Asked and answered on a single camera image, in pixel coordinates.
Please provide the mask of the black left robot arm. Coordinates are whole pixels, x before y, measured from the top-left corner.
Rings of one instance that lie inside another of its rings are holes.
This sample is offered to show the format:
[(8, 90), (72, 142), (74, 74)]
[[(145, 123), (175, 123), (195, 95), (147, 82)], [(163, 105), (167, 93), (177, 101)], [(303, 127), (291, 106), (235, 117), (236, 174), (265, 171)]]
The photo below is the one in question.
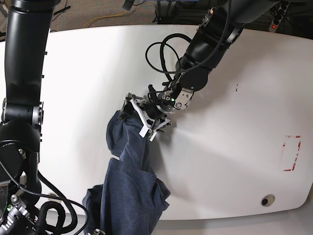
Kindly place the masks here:
[[(153, 139), (157, 131), (171, 125), (168, 114), (185, 111), (194, 93), (206, 86), (209, 74), (241, 35), (244, 26), (277, 3), (276, 0), (226, 0), (207, 11), (193, 38), (181, 33), (168, 35), (159, 42), (161, 69), (154, 69), (168, 79), (162, 84), (163, 90), (157, 91), (149, 85), (144, 97), (128, 94), (118, 118), (137, 115), (142, 122), (139, 134)], [(169, 71), (164, 49), (173, 38), (182, 38), (189, 46), (177, 60), (175, 70)]]

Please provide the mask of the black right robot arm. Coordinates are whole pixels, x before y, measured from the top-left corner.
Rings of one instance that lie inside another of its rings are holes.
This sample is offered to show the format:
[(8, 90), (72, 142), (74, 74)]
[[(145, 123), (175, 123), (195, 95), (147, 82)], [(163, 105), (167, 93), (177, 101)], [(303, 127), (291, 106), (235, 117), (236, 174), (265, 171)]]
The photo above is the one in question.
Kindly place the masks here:
[(8, 11), (0, 118), (0, 232), (79, 234), (76, 202), (39, 171), (45, 49), (56, 0), (14, 0)]

